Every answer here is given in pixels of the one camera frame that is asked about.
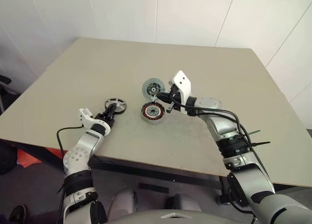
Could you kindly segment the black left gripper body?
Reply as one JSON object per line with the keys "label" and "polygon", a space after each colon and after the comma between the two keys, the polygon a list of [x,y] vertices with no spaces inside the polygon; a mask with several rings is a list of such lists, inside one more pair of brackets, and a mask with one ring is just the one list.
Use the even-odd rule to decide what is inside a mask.
{"label": "black left gripper body", "polygon": [[95,119],[106,122],[112,128],[115,122],[114,117],[114,114],[107,114],[103,112],[102,114],[98,113]]}

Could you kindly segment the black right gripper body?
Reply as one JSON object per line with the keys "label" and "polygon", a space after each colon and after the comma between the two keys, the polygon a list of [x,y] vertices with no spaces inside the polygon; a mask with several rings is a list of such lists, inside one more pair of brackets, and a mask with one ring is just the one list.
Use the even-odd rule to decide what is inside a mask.
{"label": "black right gripper body", "polygon": [[178,87],[175,84],[171,86],[169,94],[170,94],[171,102],[175,103],[174,110],[181,111],[181,95],[180,95],[180,91]]}

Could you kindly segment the silver round motor lid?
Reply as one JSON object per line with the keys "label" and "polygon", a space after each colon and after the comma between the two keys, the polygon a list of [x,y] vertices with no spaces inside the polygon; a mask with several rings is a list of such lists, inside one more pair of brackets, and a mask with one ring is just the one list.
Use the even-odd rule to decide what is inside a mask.
{"label": "silver round motor lid", "polygon": [[165,85],[160,79],[150,78],[142,86],[142,94],[148,101],[155,102],[160,92],[165,92]]}

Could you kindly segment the silver motor housing copper windings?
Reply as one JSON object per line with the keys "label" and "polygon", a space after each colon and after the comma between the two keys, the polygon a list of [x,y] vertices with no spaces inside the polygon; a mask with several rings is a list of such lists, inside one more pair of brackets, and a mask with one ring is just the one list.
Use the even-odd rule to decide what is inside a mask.
{"label": "silver motor housing copper windings", "polygon": [[145,103],[141,108],[141,117],[149,124],[157,124],[163,121],[165,109],[158,102]]}

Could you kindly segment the grey rounded shape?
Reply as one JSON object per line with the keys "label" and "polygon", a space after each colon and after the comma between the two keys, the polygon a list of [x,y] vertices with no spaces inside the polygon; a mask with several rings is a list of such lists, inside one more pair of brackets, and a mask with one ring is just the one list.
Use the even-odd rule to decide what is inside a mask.
{"label": "grey rounded shape", "polygon": [[137,194],[130,188],[120,190],[112,199],[109,212],[126,211],[134,213],[137,208]]}
{"label": "grey rounded shape", "polygon": [[175,194],[165,202],[165,209],[180,209],[191,211],[202,211],[199,204],[189,195]]}

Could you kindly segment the orange sheet on floor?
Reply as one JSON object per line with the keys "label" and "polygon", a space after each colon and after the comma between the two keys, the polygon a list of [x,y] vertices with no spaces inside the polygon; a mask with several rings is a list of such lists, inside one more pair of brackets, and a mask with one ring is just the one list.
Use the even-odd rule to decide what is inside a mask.
{"label": "orange sheet on floor", "polygon": [[63,169],[62,153],[60,149],[39,146],[26,146],[26,151],[17,149],[17,163],[23,167],[33,164],[45,163],[56,169]]}

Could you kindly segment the black bag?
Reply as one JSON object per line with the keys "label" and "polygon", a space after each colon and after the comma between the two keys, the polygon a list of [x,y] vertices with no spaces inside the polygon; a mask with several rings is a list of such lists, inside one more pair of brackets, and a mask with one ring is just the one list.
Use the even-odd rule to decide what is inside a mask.
{"label": "black bag", "polygon": [[0,175],[10,172],[17,165],[17,148],[0,140]]}

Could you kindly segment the grey robot torso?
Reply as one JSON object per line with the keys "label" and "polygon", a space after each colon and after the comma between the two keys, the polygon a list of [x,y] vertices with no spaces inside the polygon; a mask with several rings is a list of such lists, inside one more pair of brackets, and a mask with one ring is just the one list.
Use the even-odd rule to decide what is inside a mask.
{"label": "grey robot torso", "polygon": [[139,211],[105,224],[245,224],[214,214],[191,210],[156,209]]}

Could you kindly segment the black shoe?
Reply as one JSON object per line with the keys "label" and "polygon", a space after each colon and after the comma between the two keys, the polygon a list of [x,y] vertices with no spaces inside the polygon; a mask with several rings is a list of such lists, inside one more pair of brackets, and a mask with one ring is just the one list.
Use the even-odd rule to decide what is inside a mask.
{"label": "black shoe", "polygon": [[26,206],[19,204],[12,210],[9,221],[12,224],[25,224],[27,218],[27,209]]}

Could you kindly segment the black metal table frame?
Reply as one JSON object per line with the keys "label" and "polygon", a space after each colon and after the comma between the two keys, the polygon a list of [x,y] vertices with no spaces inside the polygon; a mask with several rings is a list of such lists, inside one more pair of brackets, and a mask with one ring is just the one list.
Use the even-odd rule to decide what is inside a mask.
{"label": "black metal table frame", "polygon": [[[14,145],[17,149],[20,148],[24,151],[26,151],[26,146],[31,146],[31,144],[24,144],[12,141],[6,142]],[[199,172],[190,172],[181,169],[173,169],[157,165],[149,165],[145,163],[136,163],[96,155],[91,157],[88,165],[92,169],[113,171],[117,173],[141,176],[163,181],[172,181],[175,183],[185,183],[190,185],[209,187],[211,189],[217,189],[221,191],[221,194],[216,196],[216,202],[218,204],[229,205],[230,201],[235,201],[233,194],[228,195],[229,184],[227,178],[224,176],[218,176],[219,180],[213,181],[213,178],[217,177],[217,175],[202,174]]]}

